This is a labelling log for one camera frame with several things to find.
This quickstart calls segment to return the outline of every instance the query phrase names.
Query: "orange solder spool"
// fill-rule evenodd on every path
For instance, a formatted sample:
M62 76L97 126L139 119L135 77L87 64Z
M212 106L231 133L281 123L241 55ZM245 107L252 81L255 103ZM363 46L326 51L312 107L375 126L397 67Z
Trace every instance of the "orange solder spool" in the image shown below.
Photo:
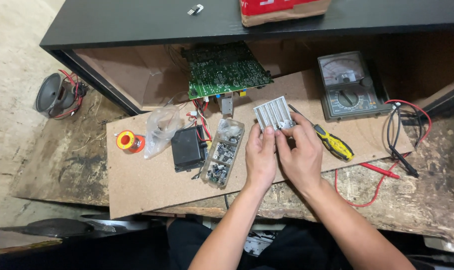
M135 135L130 130L124 130L117 136L117 147L132 153L140 152L145 146L145 138Z

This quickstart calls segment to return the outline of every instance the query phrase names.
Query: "yellow screwdriver handle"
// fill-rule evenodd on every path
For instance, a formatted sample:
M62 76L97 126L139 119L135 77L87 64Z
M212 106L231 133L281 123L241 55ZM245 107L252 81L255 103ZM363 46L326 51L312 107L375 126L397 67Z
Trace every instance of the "yellow screwdriver handle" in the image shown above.
M354 158L354 152L343 140L328 133L319 124L315 125L314 129L322 143L325 145L327 150L332 153L332 155L348 162Z

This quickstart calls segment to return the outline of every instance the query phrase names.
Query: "circuit board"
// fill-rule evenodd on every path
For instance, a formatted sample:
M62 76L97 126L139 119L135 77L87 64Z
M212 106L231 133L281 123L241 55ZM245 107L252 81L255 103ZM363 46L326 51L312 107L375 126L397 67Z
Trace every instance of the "circuit board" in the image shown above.
M190 67L190 99L273 83L243 41L182 51Z

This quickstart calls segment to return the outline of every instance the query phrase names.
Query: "cardboard box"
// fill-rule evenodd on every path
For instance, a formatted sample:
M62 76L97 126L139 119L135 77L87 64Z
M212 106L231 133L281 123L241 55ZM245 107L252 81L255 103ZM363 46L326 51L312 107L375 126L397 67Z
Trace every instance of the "cardboard box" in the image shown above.
M246 27L322 15L331 0L240 0L242 24Z

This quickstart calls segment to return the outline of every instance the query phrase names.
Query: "screwdriver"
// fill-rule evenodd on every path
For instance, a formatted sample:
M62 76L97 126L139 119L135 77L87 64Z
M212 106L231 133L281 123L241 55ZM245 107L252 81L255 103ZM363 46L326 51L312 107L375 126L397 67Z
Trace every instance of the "screwdriver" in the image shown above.
M292 105L288 105L294 112L297 114L301 114L297 109L295 109ZM332 153L332 155L338 157L339 159L342 159L344 161L351 161L355 154L352 151L352 149L340 138L328 133L323 127L321 127L319 124L314 125L312 122L310 124L313 126L315 132L317 132L317 135L319 136L320 140L322 143L325 145L327 150Z

